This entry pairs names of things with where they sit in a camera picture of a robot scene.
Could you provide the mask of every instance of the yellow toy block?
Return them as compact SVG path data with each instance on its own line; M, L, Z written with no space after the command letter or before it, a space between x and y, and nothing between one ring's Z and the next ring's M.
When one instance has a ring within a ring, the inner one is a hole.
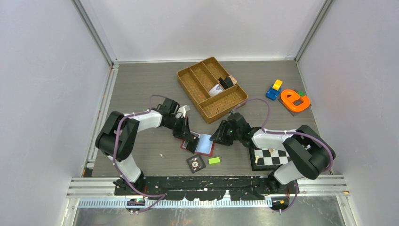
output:
M282 84L283 84L283 82L277 79L276 82L273 85L273 89L278 91Z

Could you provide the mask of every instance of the blue toy block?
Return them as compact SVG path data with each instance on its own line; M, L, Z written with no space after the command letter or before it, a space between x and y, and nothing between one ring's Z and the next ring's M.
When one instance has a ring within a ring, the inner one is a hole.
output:
M281 92L281 87L279 88L279 90L275 90L273 89L273 86L271 86L269 91L267 91L266 93L266 97L269 98L270 100L276 100L280 92Z

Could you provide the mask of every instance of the gray table surface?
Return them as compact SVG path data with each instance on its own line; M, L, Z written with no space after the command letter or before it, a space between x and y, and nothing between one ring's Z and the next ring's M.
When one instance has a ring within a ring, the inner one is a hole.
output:
M191 110L187 115L190 118L190 129L212 135L220 121L227 116L206 124L177 81L176 73L193 64L195 63L121 64L108 114L112 111L144 111L149 107L150 95L160 94L177 101L180 105L189 105ZM249 98L265 98L266 91L276 79L283 81L283 89L305 91L294 61L240 61L221 64L237 79ZM158 104L162 101L162 98L155 97L153 103ZM293 117L280 102L269 102L271 116L266 126L268 129L297 129L301 125L309 125L317 131L310 109ZM244 115L251 126L261 126L267 114L267 106L261 101L252 101L241 107L238 112ZM232 146L216 144L213 157L220 157L221 163L209 165L208 157L203 156L206 168L192 174L186 159L193 154L180 149L181 142L173 138L172 131L167 128L147 129L137 134L133 157L147 176L241 176L269 173L252 171L248 150L239 142L235 142ZM92 175L118 176L118 173L112 162L98 152Z

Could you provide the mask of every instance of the white wall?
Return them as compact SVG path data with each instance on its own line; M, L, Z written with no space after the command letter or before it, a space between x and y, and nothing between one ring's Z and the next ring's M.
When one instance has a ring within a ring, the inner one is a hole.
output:
M397 225L399 3L336 0L300 60L361 225Z
M324 2L87 1L119 61L294 58Z
M60 223L109 73L70 0L0 7L0 225Z

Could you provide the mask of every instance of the yellow-green sticky note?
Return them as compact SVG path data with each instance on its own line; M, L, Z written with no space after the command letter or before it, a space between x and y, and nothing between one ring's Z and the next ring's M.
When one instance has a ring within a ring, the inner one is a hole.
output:
M220 163L219 157L209 159L209 164L210 165L216 164L216 163Z

